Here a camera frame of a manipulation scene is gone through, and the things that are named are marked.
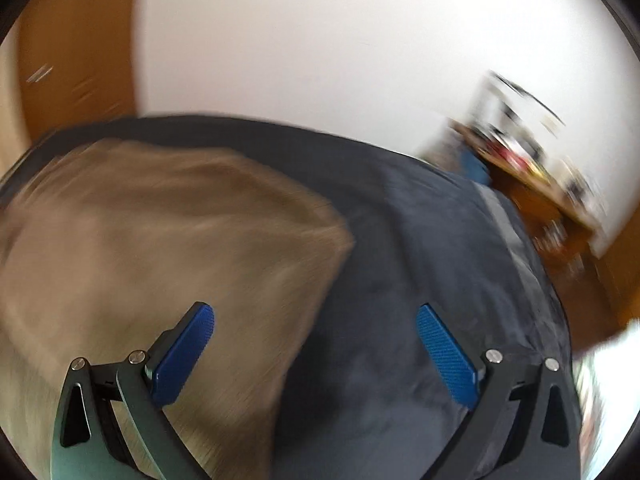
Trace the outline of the dark grey bed cover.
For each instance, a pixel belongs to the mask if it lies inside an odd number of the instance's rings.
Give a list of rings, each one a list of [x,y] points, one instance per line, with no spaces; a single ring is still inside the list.
[[[425,479],[468,410],[420,341],[436,304],[477,349],[555,358],[566,316],[511,203],[485,185],[338,136],[239,118],[125,118],[51,133],[3,177],[1,211],[57,157],[115,140],[228,150],[327,200],[352,250],[285,376],[265,479]],[[113,410],[147,479],[161,479],[124,404]],[[1,426],[1,474],[39,479]]]

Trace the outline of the wooden desk with clutter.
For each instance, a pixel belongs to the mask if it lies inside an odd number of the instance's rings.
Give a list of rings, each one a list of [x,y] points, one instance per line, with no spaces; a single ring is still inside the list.
[[[505,195],[520,213],[544,266],[553,274],[578,270],[591,255],[589,244],[600,224],[554,181],[514,165],[471,128],[451,119],[450,127],[487,167],[490,185]]]

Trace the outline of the blue storage boxes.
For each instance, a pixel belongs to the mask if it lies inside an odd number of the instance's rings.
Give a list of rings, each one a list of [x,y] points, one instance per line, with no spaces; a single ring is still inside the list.
[[[491,184],[488,168],[470,148],[462,148],[459,164],[461,173],[469,180],[486,186]]]

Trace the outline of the wooden door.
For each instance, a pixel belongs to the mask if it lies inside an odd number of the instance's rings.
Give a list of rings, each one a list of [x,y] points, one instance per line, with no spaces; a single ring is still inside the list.
[[[134,0],[30,0],[17,31],[29,139],[137,114],[133,48]]]

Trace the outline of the brown fleece garment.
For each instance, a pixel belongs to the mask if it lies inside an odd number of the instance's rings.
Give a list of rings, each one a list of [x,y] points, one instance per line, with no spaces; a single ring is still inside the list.
[[[217,479],[265,479],[284,380],[352,250],[323,197],[228,150],[106,140],[1,211],[1,426],[39,479],[68,364],[148,348],[192,304],[215,333],[168,417]]]

